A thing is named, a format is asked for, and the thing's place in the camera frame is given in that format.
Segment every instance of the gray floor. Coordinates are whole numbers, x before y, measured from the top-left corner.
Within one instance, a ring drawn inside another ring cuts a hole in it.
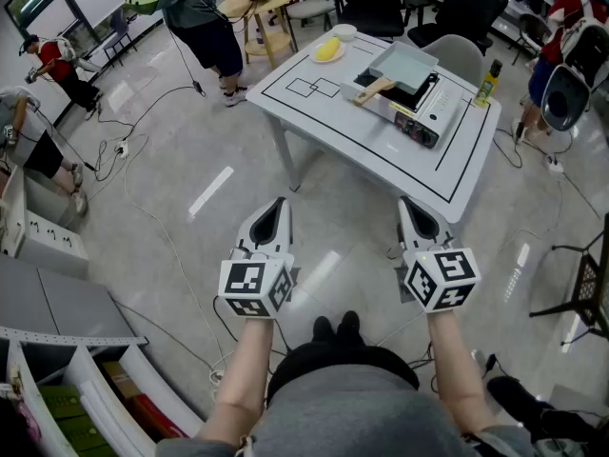
[[[425,20],[433,15],[429,12]],[[294,27],[301,48],[322,33],[321,19],[309,28],[300,29],[297,23]],[[514,52],[500,38],[493,36],[493,40],[485,59],[489,68],[495,58],[504,63],[495,97],[502,104],[500,127],[509,129],[512,118],[521,113],[519,100],[529,76],[524,64],[530,58],[524,56],[512,67]],[[123,68],[117,65],[99,80],[106,94],[102,119],[132,123],[162,93],[190,83],[165,27],[139,43],[138,50],[129,53]],[[289,55],[284,51],[282,60]],[[414,320],[384,346],[405,360],[419,358],[429,341],[425,318],[416,318],[421,311],[417,303],[401,303],[394,271],[398,263],[386,257],[395,245],[396,197],[361,171],[294,136],[290,146],[303,166],[304,181],[297,193],[291,192],[262,113],[249,103],[226,109],[215,75],[202,70],[186,49],[185,56],[206,98],[192,90],[171,93],[134,132],[131,157],[146,136],[149,140],[128,176],[119,160],[115,171],[123,169],[117,177],[110,176],[109,184],[86,178],[89,196],[104,187],[92,198],[88,218],[80,225],[72,224],[82,233],[88,250],[90,278],[108,286],[121,303],[142,312],[213,364],[220,359],[218,349],[172,246],[161,226],[129,202],[125,182],[133,200],[165,224],[224,354],[235,344],[211,307],[220,263],[233,246],[240,223],[281,195],[293,208],[292,251],[301,269],[299,286],[280,320],[288,343],[295,347],[307,341],[317,316],[326,315],[336,324],[346,310],[356,309],[362,317],[363,336],[370,343],[380,342]],[[265,59],[253,58],[244,82],[254,84],[268,72]],[[116,144],[112,139],[126,128],[95,119],[84,122],[83,116],[74,110],[61,130],[90,162],[102,140],[108,141],[104,157],[110,157]],[[573,147],[560,159],[603,214],[609,210],[609,151],[594,110],[578,123],[573,135]],[[496,140],[518,161],[507,135],[498,132]],[[566,133],[538,140],[548,151],[564,149],[568,143]],[[570,184],[548,174],[538,152],[527,146],[519,151],[523,167],[514,169],[491,146],[467,210],[454,227],[463,244],[474,250],[483,275],[474,299],[457,312],[465,339],[471,348],[495,352],[506,371],[542,398],[549,396],[554,384],[563,384],[604,399],[609,374],[606,341],[588,336],[562,348],[562,339],[582,330],[573,313],[533,320],[527,316],[530,308],[551,307],[570,294],[579,257],[568,251],[548,252],[549,247],[584,245],[602,223]],[[194,220],[189,219],[188,208],[226,167],[234,173]],[[530,252],[524,267],[518,268],[516,260],[525,245]],[[238,335],[242,321],[231,318],[223,308],[221,313]],[[212,404],[207,368],[148,322],[128,311],[125,315],[149,339],[147,353],[161,371],[194,407],[207,413]],[[274,347],[285,349],[277,334]],[[273,365],[279,360],[273,356]],[[433,368],[419,373],[422,390],[429,391]]]

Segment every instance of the red shirt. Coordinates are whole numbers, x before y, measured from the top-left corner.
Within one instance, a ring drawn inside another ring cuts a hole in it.
[[[594,18],[604,24],[607,21],[607,13],[602,4],[596,0],[589,0],[586,5],[592,6],[592,14]],[[556,31],[554,38],[541,48],[541,54],[552,64],[559,65],[562,63],[562,52],[560,52],[560,39],[564,28],[571,29],[584,16],[581,0],[557,0],[548,12],[548,18],[553,13],[562,10],[564,17],[563,27]]]
[[[44,66],[55,59],[55,68],[49,71],[49,75],[54,81],[59,82],[63,80],[68,76],[68,73],[72,71],[72,65],[61,60],[61,52],[59,52],[59,47],[54,42],[43,44],[38,53],[38,57]]]

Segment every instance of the bottle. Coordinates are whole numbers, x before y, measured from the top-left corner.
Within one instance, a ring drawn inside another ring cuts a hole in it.
[[[482,80],[482,84],[478,93],[476,93],[476,98],[474,98],[474,103],[479,107],[485,107],[488,98],[491,96],[493,89],[497,85],[497,78],[499,73],[501,72],[501,67],[503,64],[499,59],[493,61],[491,66],[491,70],[486,73],[484,79]]]

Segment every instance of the yellow food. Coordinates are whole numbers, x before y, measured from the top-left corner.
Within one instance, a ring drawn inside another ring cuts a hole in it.
[[[336,51],[339,49],[340,44],[341,41],[339,41],[338,37],[332,37],[329,41],[327,41],[317,50],[317,60],[327,61],[329,59],[332,59],[332,56],[334,56],[334,54],[336,54]]]

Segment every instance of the black shoe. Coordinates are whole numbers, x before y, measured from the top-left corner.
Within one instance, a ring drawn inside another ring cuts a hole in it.
[[[325,342],[334,338],[334,330],[330,321],[324,316],[319,316],[313,324],[313,342]]]
[[[344,327],[350,327],[355,329],[358,333],[360,332],[360,317],[358,314],[350,309],[347,313],[344,314],[343,320],[341,321],[341,325]]]

